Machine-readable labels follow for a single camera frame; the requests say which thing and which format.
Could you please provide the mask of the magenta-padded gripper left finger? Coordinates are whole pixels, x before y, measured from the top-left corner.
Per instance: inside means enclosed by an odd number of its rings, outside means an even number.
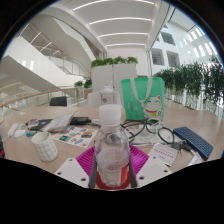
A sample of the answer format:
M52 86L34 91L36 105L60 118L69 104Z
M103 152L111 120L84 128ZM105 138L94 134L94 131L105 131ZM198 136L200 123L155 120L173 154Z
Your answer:
M68 158L55 174L78 186L94 189L97 178L97 163L91 147L77 158Z

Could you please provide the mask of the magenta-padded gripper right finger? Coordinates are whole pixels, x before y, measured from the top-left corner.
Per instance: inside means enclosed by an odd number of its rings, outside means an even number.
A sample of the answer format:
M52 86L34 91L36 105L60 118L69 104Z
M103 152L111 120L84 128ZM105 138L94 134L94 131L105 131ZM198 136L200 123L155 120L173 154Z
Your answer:
M132 188L146 186L172 171L157 157L148 156L135 146L130 146L129 178Z

